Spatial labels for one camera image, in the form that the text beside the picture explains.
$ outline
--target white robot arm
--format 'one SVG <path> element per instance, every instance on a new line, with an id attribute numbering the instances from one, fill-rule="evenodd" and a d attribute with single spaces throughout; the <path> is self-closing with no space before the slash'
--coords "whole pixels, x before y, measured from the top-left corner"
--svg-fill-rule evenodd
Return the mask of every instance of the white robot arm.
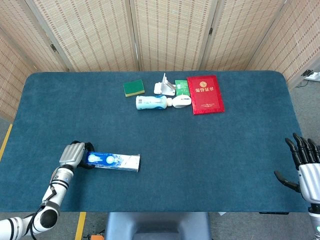
<path id="1" fill-rule="evenodd" d="M 293 137 L 297 146 L 289 138 L 285 142 L 290 147 L 299 184 L 287 181 L 278 171 L 274 171 L 274 174 L 283 185 L 301 193 L 311 204 L 308 212 L 314 229 L 314 240 L 320 240 L 320 147 L 313 140 L 306 140 L 296 133 Z"/>
<path id="2" fill-rule="evenodd" d="M 90 142 L 74 141 L 67 145 L 60 158 L 60 167 L 52 174 L 39 209 L 25 218 L 12 217 L 0 221 L 0 240 L 18 240 L 23 236 L 32 236 L 54 227 L 60 215 L 60 205 L 68 190 L 76 167 L 91 169 L 94 166 L 82 163 L 85 149 L 94 152 Z"/>

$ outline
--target gold emblem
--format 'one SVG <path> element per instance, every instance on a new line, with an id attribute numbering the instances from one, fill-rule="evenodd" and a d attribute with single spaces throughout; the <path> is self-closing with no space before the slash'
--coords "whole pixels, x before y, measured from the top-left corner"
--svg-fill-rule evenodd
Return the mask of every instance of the gold emblem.
<path id="1" fill-rule="evenodd" d="M 200 87 L 205 88 L 207 86 L 207 83 L 205 81 L 200 82 Z"/>

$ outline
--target green box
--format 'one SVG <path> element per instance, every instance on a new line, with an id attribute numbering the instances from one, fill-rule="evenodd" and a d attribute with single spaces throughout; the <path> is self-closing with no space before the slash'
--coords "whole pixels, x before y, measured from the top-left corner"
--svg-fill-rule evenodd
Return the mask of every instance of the green box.
<path id="1" fill-rule="evenodd" d="M 189 86 L 187 80 L 175 80 L 175 94 L 190 96 Z"/>
<path id="2" fill-rule="evenodd" d="M 141 79 L 136 81 L 125 82 L 123 84 L 123 87 L 124 94 L 126 97 L 145 93 L 144 83 Z"/>

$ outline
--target gray floor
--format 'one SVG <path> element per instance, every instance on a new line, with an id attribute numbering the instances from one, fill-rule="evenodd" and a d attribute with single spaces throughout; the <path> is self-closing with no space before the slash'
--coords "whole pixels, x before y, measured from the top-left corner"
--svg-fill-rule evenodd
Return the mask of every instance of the gray floor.
<path id="1" fill-rule="evenodd" d="M 320 82 L 310 81 L 305 87 L 293 89 L 290 95 L 303 136 L 320 143 Z M 0 119 L 0 143 L 6 135 L 8 126 L 8 122 Z M 2 212 L 0 219 L 23 217 L 27 214 Z M 73 240 L 78 217 L 78 212 L 62 212 L 57 226 L 39 235 L 37 239 Z M 106 213 L 88 212 L 83 236 L 101 232 L 105 228 L 106 219 Z M 212 212 L 210 221 L 214 240 L 310 240 L 313 237 L 307 213 L 291 212 L 289 215 L 267 215 L 257 212 L 228 212 L 220 216 Z"/>

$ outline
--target toothpaste box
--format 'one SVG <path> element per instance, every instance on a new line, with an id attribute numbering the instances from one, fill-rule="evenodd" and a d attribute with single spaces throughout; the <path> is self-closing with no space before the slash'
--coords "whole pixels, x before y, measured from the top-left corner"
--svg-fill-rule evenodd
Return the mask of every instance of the toothpaste box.
<path id="1" fill-rule="evenodd" d="M 118 169 L 138 172 L 140 155 L 121 155 L 106 152 L 88 151 L 85 162 L 96 168 Z"/>

